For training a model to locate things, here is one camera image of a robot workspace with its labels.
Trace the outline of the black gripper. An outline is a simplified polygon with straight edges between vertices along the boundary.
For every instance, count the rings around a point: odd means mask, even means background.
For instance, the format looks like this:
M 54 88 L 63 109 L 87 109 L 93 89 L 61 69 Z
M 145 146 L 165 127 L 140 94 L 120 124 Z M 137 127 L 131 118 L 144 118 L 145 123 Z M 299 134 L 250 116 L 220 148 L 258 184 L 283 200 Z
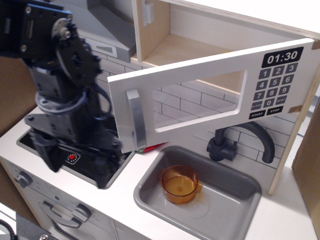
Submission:
M 34 148 L 50 170 L 63 165 L 62 148 L 93 156 L 93 179 L 99 189 L 107 188 L 122 165 L 122 144 L 115 118 L 96 119 L 82 110 L 70 114 L 29 114 L 24 122 Z

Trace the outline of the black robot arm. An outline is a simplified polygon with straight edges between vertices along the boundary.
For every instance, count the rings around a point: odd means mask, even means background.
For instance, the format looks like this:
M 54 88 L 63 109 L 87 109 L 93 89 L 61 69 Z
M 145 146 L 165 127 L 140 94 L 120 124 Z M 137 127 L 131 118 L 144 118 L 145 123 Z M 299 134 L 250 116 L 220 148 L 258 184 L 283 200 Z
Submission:
M 48 0 L 1 1 L 0 54 L 22 59 L 33 77 L 41 113 L 24 121 L 38 155 L 53 172 L 80 156 L 79 172 L 105 189 L 122 165 L 122 144 L 111 112 L 101 109 L 100 58 L 71 12 Z

